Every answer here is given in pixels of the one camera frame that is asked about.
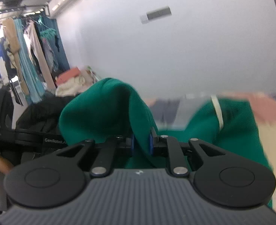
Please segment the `teal garment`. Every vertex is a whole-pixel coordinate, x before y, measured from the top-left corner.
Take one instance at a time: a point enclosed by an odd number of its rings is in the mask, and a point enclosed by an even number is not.
[[[41,101],[41,97],[44,95],[45,90],[41,81],[39,80],[35,67],[29,58],[29,53],[23,34],[24,27],[22,26],[22,20],[14,19],[14,24],[17,32],[17,38],[19,39],[19,44],[21,45],[21,49],[19,50],[19,58],[22,74],[29,89],[31,101],[37,103]]]
[[[68,145],[85,139],[101,143],[108,136],[133,131],[137,139],[135,154],[131,158],[120,158],[116,167],[166,167],[165,158],[152,157],[149,153],[150,128],[154,127],[159,135],[174,136],[181,142],[199,138],[271,169],[249,102],[219,99],[219,103],[224,120],[221,130],[215,108],[209,101],[195,113],[184,131],[158,131],[150,109],[138,93],[120,80],[107,78],[95,83],[63,109],[59,127]]]
[[[42,23],[45,25],[37,25],[39,32],[42,32],[48,28],[55,29],[57,34],[55,37],[48,38],[48,42],[50,43],[50,46],[54,52],[54,58],[56,58],[58,62],[58,68],[62,72],[65,72],[70,69],[68,60],[66,58],[66,54],[64,51],[64,47],[62,44],[62,40],[60,38],[59,29],[57,25],[56,19],[49,19],[48,17],[41,17]]]

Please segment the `gray ribbed surface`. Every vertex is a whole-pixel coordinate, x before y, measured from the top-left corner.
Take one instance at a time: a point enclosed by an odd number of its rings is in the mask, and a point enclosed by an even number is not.
[[[164,169],[116,169],[94,179],[81,196],[58,208],[27,210],[13,207],[0,216],[4,225],[82,224],[232,224],[276,225],[276,214],[266,206],[233,211],[201,199],[185,179],[172,178]]]

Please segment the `orange cloth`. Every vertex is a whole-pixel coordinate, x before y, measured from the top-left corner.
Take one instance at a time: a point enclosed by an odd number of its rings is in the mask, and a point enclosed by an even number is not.
[[[65,83],[66,81],[68,81],[70,78],[72,77],[76,77],[80,74],[80,70],[78,69],[78,67],[75,67],[75,68],[71,68],[70,70],[64,72],[64,73],[61,73],[57,80],[56,80],[56,85],[60,85],[60,84],[63,84]]]

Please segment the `pink cloth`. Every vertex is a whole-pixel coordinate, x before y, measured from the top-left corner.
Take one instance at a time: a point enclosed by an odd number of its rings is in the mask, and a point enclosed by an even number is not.
[[[226,93],[223,96],[248,100],[257,123],[276,123],[276,100],[262,93]]]
[[[72,77],[76,77],[78,75],[80,75],[81,72],[80,70],[78,69],[78,67],[75,67],[75,68],[71,68],[70,70],[64,72],[64,73],[61,73],[57,80],[56,80],[56,85],[60,85],[60,84],[63,84],[65,82],[67,82],[70,78]]]

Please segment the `hanging clothes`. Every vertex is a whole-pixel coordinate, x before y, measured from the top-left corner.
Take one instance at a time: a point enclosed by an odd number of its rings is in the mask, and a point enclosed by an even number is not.
[[[3,45],[4,45],[5,51],[7,52],[7,56],[10,59],[11,68],[17,69],[17,65],[16,65],[16,62],[15,62],[15,59],[14,59],[14,55],[12,54],[12,52],[10,50],[10,44],[9,44],[9,41],[8,41],[7,38],[5,38]]]
[[[39,30],[38,30],[38,27],[37,27],[37,24],[36,24],[36,23],[34,23],[34,28],[35,28],[35,32],[36,32],[37,37],[38,37],[38,40],[39,40],[39,44],[40,44],[41,49],[42,49],[42,51],[43,51],[43,55],[46,56],[45,51],[44,51],[44,48],[43,48],[43,42],[42,42],[41,37],[40,37],[40,32],[39,32]]]
[[[8,76],[10,76],[10,78],[14,78],[17,75],[17,70],[15,67],[12,68],[12,63],[11,63],[11,60],[9,57],[9,55],[12,55],[12,53],[10,52],[10,49],[7,46],[6,46],[7,50],[5,49],[5,45],[7,45],[7,43],[6,43],[6,39],[4,37],[1,38],[0,45],[3,50],[3,54],[4,54],[3,59],[5,61],[5,67],[6,67]]]
[[[26,42],[26,45],[27,45],[28,52],[30,52],[29,57],[30,57],[30,60],[31,60],[32,64],[36,68],[37,72],[39,74],[42,74],[40,66],[39,66],[38,59],[37,59],[37,57],[35,56],[35,54],[33,52],[33,49],[31,47],[31,41],[30,41],[28,35],[24,34],[24,39],[25,39],[25,42]]]
[[[63,48],[62,41],[60,39],[59,29],[58,29],[56,19],[49,19],[47,17],[42,17],[41,20],[45,26],[47,26],[51,29],[55,29],[57,31],[57,35],[54,36],[52,39],[48,39],[48,42],[50,43],[50,46],[51,46],[51,48],[54,52],[54,55],[58,61],[59,70],[61,70],[62,72],[69,70],[70,66],[69,66],[68,60],[66,58],[66,54],[65,54],[65,51]],[[41,32],[41,31],[44,31],[46,28],[43,25],[38,25],[38,29]]]
[[[42,38],[42,43],[46,54],[46,62],[48,64],[50,72],[52,72],[53,70],[55,72],[58,71],[58,62],[48,40],[46,38]]]
[[[32,102],[36,103],[41,101],[41,97],[44,95],[45,90],[29,58],[21,19],[15,19],[14,24],[20,43],[19,57],[22,73],[30,91],[30,98]]]
[[[8,18],[8,19],[2,21],[2,25],[3,25],[4,35],[10,43],[10,51],[12,52],[12,54],[14,56],[14,61],[16,63],[16,69],[17,69],[18,78],[20,81],[22,91],[24,92],[24,94],[26,96],[28,96],[30,93],[29,93],[28,86],[25,82],[25,79],[24,79],[24,76],[22,73],[22,67],[20,64],[19,50],[20,50],[21,46],[19,44],[19,39],[16,34],[15,23],[12,18]]]
[[[0,79],[3,81],[3,85],[7,85],[9,84],[9,78],[8,78],[8,73],[7,73],[4,59],[5,59],[4,52],[0,45]]]
[[[9,80],[9,85],[10,85],[10,88],[11,88],[11,90],[12,90],[12,92],[13,92],[13,95],[14,95],[14,98],[15,98],[15,102],[16,102],[17,104],[20,104],[20,105],[23,106],[22,100],[21,100],[19,94],[17,93],[17,90],[16,90],[16,88],[14,87],[14,84],[13,84],[13,82],[11,81],[11,79]]]
[[[37,33],[35,31],[35,26],[34,26],[33,21],[30,21],[30,24],[25,29],[25,34],[30,39],[31,48],[33,49],[33,52],[34,52],[35,56],[38,59],[39,66],[40,66],[43,78],[46,81],[48,88],[51,89],[51,90],[56,89],[56,86],[55,86],[54,81],[52,79],[52,75],[51,75],[51,73],[49,71],[49,68],[48,68],[48,64],[46,62],[46,58],[43,55],[43,51],[42,51],[41,45],[39,43]]]

